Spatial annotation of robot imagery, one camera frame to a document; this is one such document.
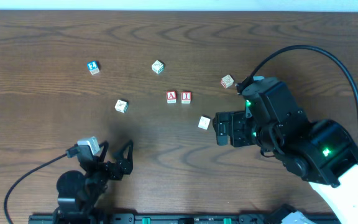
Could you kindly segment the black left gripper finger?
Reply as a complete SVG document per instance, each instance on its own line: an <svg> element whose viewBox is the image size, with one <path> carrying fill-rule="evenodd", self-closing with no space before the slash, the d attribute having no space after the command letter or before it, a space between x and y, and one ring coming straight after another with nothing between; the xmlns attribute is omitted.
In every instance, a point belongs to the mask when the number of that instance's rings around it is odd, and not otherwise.
<svg viewBox="0 0 358 224"><path fill-rule="evenodd" d="M102 150L99 155L99 162L103 162L105 160L109 148L109 143L107 141L104 141L99 145L99 148Z"/></svg>
<svg viewBox="0 0 358 224"><path fill-rule="evenodd" d="M133 140L126 142L118 151L114 153L114 158L117 163L124 162L126 164L133 163Z"/></svg>

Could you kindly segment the red letter I block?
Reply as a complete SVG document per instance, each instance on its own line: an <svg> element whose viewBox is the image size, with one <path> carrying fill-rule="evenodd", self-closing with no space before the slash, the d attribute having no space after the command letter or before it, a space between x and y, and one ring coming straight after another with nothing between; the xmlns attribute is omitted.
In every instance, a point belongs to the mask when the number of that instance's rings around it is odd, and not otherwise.
<svg viewBox="0 0 358 224"><path fill-rule="evenodd" d="M190 104L191 103L191 92L190 91L181 92L181 103L182 104Z"/></svg>

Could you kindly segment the red letter A block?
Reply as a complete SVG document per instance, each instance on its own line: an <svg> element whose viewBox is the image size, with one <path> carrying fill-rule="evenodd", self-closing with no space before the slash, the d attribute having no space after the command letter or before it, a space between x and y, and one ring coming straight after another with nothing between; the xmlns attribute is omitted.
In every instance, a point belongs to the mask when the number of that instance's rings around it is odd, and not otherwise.
<svg viewBox="0 0 358 224"><path fill-rule="evenodd" d="M166 97L167 97L167 103L168 104L177 102L177 93L176 93L176 91L167 91L166 92Z"/></svg>

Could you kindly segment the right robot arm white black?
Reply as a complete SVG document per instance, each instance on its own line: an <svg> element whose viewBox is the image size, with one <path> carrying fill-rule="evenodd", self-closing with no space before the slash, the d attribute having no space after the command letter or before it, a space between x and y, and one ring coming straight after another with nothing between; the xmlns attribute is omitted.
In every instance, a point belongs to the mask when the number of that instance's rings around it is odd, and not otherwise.
<svg viewBox="0 0 358 224"><path fill-rule="evenodd" d="M358 223L358 147L339 123L310 121L287 85L276 78L241 90L243 111L213 119L217 144L259 146L319 193L341 223Z"/></svg>

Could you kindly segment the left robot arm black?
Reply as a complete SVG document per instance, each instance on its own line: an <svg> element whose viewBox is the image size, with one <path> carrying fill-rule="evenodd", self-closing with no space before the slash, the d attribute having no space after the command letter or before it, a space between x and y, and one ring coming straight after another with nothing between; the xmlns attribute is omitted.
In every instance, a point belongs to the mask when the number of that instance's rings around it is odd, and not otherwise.
<svg viewBox="0 0 358 224"><path fill-rule="evenodd" d="M114 162L106 161L107 141L99 143L95 137L81 139L67 150L69 158L76 157L85 171L71 170L57 181L58 205L65 216L88 217L107 189L110 180L122 180L133 170L133 141L126 142L113 154Z"/></svg>

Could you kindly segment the white block blue edge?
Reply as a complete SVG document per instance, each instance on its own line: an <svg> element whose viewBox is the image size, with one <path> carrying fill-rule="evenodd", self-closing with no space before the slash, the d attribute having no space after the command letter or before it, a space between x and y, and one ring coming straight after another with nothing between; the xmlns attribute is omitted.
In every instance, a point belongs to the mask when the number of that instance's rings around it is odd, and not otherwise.
<svg viewBox="0 0 358 224"><path fill-rule="evenodd" d="M205 116L200 117L200 121L198 123L198 127L204 130L207 130L209 127L211 119Z"/></svg>

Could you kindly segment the white block red side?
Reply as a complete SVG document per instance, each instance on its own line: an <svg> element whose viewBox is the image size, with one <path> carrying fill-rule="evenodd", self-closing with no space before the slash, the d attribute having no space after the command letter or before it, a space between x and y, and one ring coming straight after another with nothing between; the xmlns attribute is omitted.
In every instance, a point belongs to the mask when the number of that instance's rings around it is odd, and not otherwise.
<svg viewBox="0 0 358 224"><path fill-rule="evenodd" d="M233 83L234 83L234 79L233 79L233 77L231 77L230 74L228 74L228 75L222 77L222 79L221 79L221 85L222 85L224 88L230 87Z"/></svg>

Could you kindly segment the blue number 2 block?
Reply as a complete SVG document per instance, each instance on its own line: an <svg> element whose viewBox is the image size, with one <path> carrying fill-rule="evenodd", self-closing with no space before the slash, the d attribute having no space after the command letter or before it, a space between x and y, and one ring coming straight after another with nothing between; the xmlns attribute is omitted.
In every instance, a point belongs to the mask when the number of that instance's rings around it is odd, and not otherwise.
<svg viewBox="0 0 358 224"><path fill-rule="evenodd" d="M99 63L97 61L92 61L87 63L88 70L90 74L95 75L100 72Z"/></svg>

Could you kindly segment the white block green side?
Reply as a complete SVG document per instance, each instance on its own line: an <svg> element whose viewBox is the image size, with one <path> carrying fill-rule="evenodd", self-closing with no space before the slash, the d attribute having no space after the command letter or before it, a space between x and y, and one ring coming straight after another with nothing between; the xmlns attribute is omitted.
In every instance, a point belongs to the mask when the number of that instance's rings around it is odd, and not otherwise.
<svg viewBox="0 0 358 224"><path fill-rule="evenodd" d="M151 66L152 70L156 73L156 74L160 74L161 72L163 72L165 66L164 64L159 61L159 60L156 60L152 66Z"/></svg>

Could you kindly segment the black mounting rail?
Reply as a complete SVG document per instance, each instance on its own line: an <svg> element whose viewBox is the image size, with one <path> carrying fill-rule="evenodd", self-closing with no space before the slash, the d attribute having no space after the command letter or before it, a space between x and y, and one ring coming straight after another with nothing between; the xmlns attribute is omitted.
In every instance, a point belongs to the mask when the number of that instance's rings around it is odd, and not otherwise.
<svg viewBox="0 0 358 224"><path fill-rule="evenodd" d="M246 213L241 215L134 215L131 213L117 213L105 218L79 218L66 219L57 218L55 223L111 223L111 224L178 224L178 223L232 223L251 224L267 223L264 221L266 215L261 213ZM333 215L305 215L313 223L340 223ZM49 224L53 222L53 215L31 215L29 224Z"/></svg>

